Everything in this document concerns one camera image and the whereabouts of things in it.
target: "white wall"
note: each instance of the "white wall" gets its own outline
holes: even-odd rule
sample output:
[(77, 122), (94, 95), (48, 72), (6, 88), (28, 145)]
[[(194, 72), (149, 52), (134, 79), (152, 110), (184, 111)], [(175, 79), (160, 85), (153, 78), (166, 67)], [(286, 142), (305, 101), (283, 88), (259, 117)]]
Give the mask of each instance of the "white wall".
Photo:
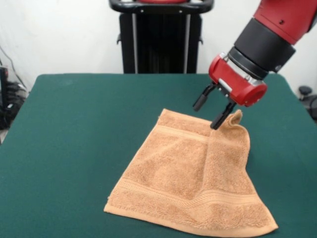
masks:
[[(231, 48), (259, 2), (215, 0), (203, 15), (198, 72), (206, 73), (216, 54)], [(0, 44), (30, 88), (42, 73), (122, 73), (118, 17), (107, 0), (1, 0)], [(294, 91), (301, 84), (317, 91), (316, 42), (317, 27), (280, 72)], [(1, 52), (0, 58), (9, 63)]]

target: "green felt surface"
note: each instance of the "green felt surface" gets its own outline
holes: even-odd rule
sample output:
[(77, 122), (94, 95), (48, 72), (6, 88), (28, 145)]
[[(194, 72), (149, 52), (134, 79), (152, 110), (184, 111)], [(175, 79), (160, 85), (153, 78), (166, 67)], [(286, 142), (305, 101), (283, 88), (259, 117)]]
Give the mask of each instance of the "green felt surface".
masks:
[[(193, 238), (103, 212), (107, 197), (163, 108), (212, 120), (214, 92), (192, 104), (207, 75), (43, 75), (0, 148), (0, 238)], [(247, 171), (279, 229), (270, 238), (317, 234), (317, 127), (278, 75), (243, 108)]]

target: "orange towel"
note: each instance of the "orange towel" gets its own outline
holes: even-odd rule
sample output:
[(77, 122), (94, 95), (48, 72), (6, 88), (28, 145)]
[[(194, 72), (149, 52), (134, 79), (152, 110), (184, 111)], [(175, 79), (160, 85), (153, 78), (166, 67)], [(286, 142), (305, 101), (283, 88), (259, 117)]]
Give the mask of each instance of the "orange towel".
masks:
[(212, 237), (254, 237), (278, 228), (245, 167), (242, 113), (218, 130), (164, 109), (114, 187), (105, 212)]

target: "black stand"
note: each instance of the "black stand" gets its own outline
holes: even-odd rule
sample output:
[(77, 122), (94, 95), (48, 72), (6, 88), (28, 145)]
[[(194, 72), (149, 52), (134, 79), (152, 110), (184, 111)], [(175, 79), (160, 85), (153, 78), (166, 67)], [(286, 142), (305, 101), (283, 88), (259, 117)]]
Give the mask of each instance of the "black stand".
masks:
[(110, 0), (120, 15), (124, 73), (196, 73), (202, 19), (212, 8), (201, 3), (151, 4)]

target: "black cylindrical joint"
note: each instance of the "black cylindrical joint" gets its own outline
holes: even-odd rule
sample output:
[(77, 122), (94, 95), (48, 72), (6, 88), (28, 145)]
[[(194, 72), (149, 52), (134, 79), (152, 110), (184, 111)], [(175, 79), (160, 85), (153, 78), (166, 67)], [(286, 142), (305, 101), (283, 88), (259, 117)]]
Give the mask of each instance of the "black cylindrical joint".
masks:
[(241, 52), (235, 47), (232, 47), (232, 49), (229, 51), (228, 57), (253, 78), (262, 80), (268, 75), (268, 71), (253, 63), (251, 60), (241, 54)]
[(233, 61), (249, 71), (255, 70), (254, 74), (261, 71), (259, 68), (263, 71), (278, 72), (295, 53), (290, 43), (254, 18), (234, 43), (233, 51), (239, 52), (230, 54)]

